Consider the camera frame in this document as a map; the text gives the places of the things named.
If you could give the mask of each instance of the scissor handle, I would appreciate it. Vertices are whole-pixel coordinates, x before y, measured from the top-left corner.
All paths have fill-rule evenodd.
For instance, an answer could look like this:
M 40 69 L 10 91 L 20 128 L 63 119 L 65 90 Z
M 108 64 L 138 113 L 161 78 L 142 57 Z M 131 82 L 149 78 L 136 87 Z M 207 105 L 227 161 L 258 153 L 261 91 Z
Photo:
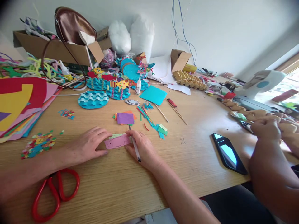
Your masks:
M 56 208 L 55 208 L 55 211 L 51 215 L 43 217 L 38 214 L 37 206 L 38 206 L 38 201 L 40 199 L 40 195 L 41 195 L 46 183 L 48 183 L 50 190 L 55 198 Z M 59 207 L 60 207 L 60 198 L 56 191 L 56 188 L 54 187 L 54 185 L 52 183 L 52 176 L 51 176 L 43 182 L 42 186 L 40 187 L 40 189 L 34 199 L 33 206 L 32 206 L 32 217 L 33 217 L 34 221 L 36 221 L 36 222 L 46 222 L 46 221 L 50 220 L 58 212 Z
M 72 195 L 69 196 L 69 197 L 66 197 L 64 195 L 63 184 L 62 184 L 62 179 L 61 179 L 61 173 L 69 173 L 69 174 L 73 175 L 76 178 L 76 188 L 75 188 L 74 192 L 72 193 Z M 69 201 L 69 200 L 71 200 L 77 194 L 77 191 L 79 189 L 80 178 L 79 178 L 78 173 L 76 171 L 74 171 L 74 170 L 66 168 L 66 169 L 58 171 L 56 173 L 56 175 L 57 175 L 57 179 L 58 179 L 59 195 L 60 195 L 61 200 L 62 201 Z

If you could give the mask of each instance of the phone screen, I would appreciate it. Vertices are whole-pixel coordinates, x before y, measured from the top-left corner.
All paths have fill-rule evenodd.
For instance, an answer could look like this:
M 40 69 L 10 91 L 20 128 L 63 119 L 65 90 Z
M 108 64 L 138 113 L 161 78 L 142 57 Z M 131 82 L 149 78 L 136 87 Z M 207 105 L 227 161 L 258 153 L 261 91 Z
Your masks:
M 245 169 L 230 140 L 215 133 L 212 134 L 212 137 L 224 166 L 240 174 L 247 175 L 247 170 Z

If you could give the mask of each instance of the pen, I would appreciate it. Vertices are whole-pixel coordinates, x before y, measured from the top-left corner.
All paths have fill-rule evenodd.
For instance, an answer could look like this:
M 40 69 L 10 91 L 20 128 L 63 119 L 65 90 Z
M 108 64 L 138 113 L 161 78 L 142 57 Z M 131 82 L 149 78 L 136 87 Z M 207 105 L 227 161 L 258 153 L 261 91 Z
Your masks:
M 133 142 L 133 145 L 134 145 L 134 149 L 135 149 L 135 152 L 136 152 L 136 156 L 137 156 L 138 162 L 141 162 L 141 158 L 140 158 L 140 155 L 139 155 L 139 152 L 138 152 L 136 141 L 135 141 L 133 135 L 131 137 L 132 137 L 132 142 Z

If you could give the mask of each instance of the glue bottle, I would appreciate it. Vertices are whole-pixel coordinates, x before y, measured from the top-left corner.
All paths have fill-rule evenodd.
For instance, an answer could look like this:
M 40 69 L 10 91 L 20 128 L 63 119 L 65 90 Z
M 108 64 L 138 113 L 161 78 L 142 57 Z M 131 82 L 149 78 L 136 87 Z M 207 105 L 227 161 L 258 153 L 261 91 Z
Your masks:
M 137 85 L 136 85 L 136 88 L 135 88 L 135 94 L 136 95 L 139 95 L 140 94 L 140 89 L 141 89 L 141 77 L 139 77 L 138 81 L 137 81 Z
M 59 60 L 59 62 L 60 62 L 61 71 L 62 71 L 62 74 L 64 75 L 64 77 L 66 77 L 67 80 L 72 81 L 73 77 L 72 77 L 71 73 L 69 72 L 68 68 L 64 66 L 64 64 L 62 63 L 61 60 Z

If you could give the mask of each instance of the brown bag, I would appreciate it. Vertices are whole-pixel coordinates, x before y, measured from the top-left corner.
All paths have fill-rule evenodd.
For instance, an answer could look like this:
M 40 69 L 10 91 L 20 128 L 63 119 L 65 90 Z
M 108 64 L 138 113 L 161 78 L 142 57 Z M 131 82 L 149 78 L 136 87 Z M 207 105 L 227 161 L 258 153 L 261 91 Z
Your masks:
M 54 17 L 57 35 L 65 42 L 85 45 L 79 36 L 79 31 L 94 36 L 94 38 L 97 37 L 96 31 L 90 23 L 81 14 L 70 8 L 58 7 Z

